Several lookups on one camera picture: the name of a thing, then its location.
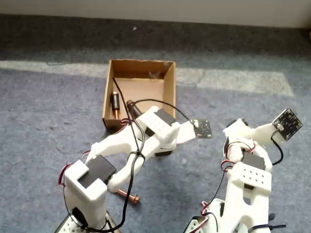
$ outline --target cardboard box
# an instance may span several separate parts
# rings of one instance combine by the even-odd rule
[[[106,81],[103,107],[103,122],[107,128],[120,128],[120,120],[113,117],[110,96],[117,88],[112,80],[114,77],[124,95],[125,101],[140,99],[157,99],[176,106],[176,77],[175,63],[164,61],[137,61],[137,60],[111,60]],[[120,99],[120,119],[127,118],[126,111]],[[137,104],[142,111],[151,106],[163,108],[176,118],[175,109],[162,103],[146,101]]]

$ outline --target black circuit board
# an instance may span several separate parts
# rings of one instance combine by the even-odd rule
[[[193,119],[194,132],[197,138],[212,138],[212,130],[206,119]]]
[[[272,124],[282,137],[288,141],[301,127],[302,123],[291,109],[285,109]]]

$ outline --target screw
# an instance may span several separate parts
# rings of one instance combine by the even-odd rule
[[[122,189],[119,189],[119,190],[117,191],[117,193],[120,194],[122,197],[126,197],[126,195],[127,195],[127,192],[123,191]],[[140,197],[139,197],[138,195],[135,195],[135,196],[130,195],[129,200],[130,200],[134,205],[137,205],[137,204],[139,203],[139,201],[140,201]]]

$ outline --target gray carpet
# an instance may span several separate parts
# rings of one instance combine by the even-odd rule
[[[60,169],[104,135],[109,59],[177,62],[177,105],[211,122],[214,138],[150,159],[135,177],[122,232],[180,233],[221,177],[222,129],[267,123],[291,107],[304,127],[282,144],[271,212],[283,233],[309,232],[311,47],[307,31],[188,23],[0,16],[0,228],[53,232],[66,216]],[[272,161],[277,149],[267,147]],[[126,156],[111,156],[120,168]],[[225,184],[218,197],[225,197]],[[123,200],[107,197],[116,222]]]

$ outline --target wall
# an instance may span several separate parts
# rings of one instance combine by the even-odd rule
[[[311,0],[1,0],[0,13],[311,27]]]

